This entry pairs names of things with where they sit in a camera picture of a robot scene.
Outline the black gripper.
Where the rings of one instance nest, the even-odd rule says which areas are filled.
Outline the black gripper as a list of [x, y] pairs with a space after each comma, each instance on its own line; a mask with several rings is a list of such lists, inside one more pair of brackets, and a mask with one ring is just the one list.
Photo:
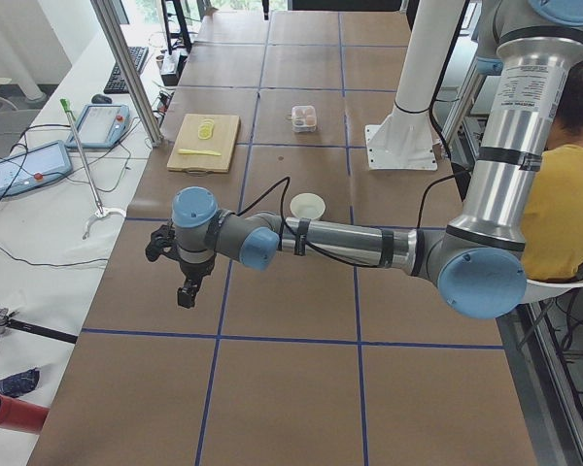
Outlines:
[[195, 305], [195, 299], [205, 277], [212, 274], [215, 267], [216, 255], [206, 259], [179, 259], [180, 270], [185, 276], [184, 285], [177, 289], [177, 304], [180, 307]]

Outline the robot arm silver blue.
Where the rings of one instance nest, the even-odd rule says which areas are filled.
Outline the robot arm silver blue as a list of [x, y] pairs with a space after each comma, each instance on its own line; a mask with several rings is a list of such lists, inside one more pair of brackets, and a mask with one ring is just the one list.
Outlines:
[[219, 207], [188, 187], [173, 199], [171, 249], [184, 274], [180, 306], [195, 303], [218, 255], [263, 270], [276, 252], [314, 251], [362, 268], [398, 268], [433, 283], [465, 316], [494, 318], [525, 300], [520, 220], [569, 69], [583, 60], [583, 1], [487, 1], [477, 63], [500, 79], [463, 203], [444, 231], [393, 231]]

